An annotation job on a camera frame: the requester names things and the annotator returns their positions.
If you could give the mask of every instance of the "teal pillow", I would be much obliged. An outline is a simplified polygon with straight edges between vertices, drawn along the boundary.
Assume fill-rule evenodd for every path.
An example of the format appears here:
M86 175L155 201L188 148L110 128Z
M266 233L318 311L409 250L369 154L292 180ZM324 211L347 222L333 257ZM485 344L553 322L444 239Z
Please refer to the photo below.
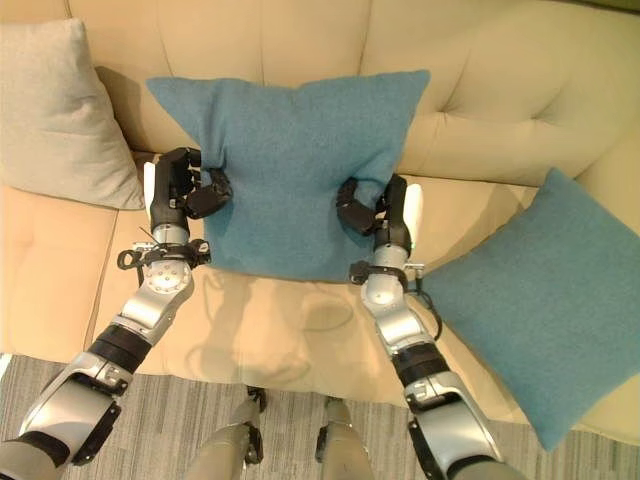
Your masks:
M400 158L425 71L347 77L297 89L235 79L152 78L158 102L223 167L234 196L205 219L213 264L245 273L346 281L371 238L341 225L349 178L373 208ZM210 181L204 175L204 184Z
M424 278L547 450L640 370L640 238L559 170L533 204Z

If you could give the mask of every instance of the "beige sofa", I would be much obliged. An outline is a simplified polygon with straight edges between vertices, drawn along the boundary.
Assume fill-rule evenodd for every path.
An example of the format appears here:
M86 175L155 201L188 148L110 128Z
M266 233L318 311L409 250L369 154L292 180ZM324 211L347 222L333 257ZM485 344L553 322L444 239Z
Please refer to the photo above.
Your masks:
M193 145L146 90L148 77L295 86L429 69L398 168L425 192L413 259L429 268L525 208L551 165L640 232L636 14L516 0L5 0L1 8L5 22L85 22L94 64L136 152ZM0 350L67 362L134 292L135 274L118 270L115 257L145 240L138 228L147 225L145 213L6 186L2 199ZM201 222L192 234L202 235ZM206 267L195 281L140 372L403 404L357 287ZM439 344L489 417L526 421L450 331ZM578 427L638 443L639 385L638 376L622 385Z

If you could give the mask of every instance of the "cable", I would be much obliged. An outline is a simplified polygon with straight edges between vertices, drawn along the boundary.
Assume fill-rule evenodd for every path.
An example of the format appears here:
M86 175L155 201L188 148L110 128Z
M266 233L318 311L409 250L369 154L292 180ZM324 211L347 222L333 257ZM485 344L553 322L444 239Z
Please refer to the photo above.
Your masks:
M440 335L442 335L442 328L443 328L442 317L440 316L440 313L438 312L435 305L433 304L433 299L431 298L431 295L429 295L427 292L425 292L422 289L422 277L420 275L416 275L416 288L409 290L409 293L415 294L416 296L420 297L422 301L425 303L425 306L427 307L427 309L432 313L433 317L436 319L436 325L438 327L438 330L436 331L436 334L433 337L433 340L437 341L440 338Z

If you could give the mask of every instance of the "floor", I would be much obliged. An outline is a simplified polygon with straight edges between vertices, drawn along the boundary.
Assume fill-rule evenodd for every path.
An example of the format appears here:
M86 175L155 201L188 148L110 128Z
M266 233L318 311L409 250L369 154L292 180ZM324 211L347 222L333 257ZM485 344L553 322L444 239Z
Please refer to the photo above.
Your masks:
M0 438L15 435L22 416L60 365L14 357L0 382ZM96 460L73 467L67 480L178 480L198 446L226 424L244 398L240 385L138 375L123 413ZM406 433L408 411L389 405L348 402L353 424L370 453L378 479L424 479ZM247 480L320 479L314 460L323 397L269 392L263 414L265 459L249 467ZM640 448L590 433L572 432L553 453L543 451L529 427L491 422L507 461L535 480L631 480L639 477Z

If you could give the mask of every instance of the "sofa armrest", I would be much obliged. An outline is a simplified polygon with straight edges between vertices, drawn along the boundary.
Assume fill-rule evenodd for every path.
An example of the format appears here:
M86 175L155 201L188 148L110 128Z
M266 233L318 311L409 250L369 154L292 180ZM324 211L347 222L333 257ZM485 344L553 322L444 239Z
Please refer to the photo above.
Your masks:
M640 235L640 119L577 178L593 197Z

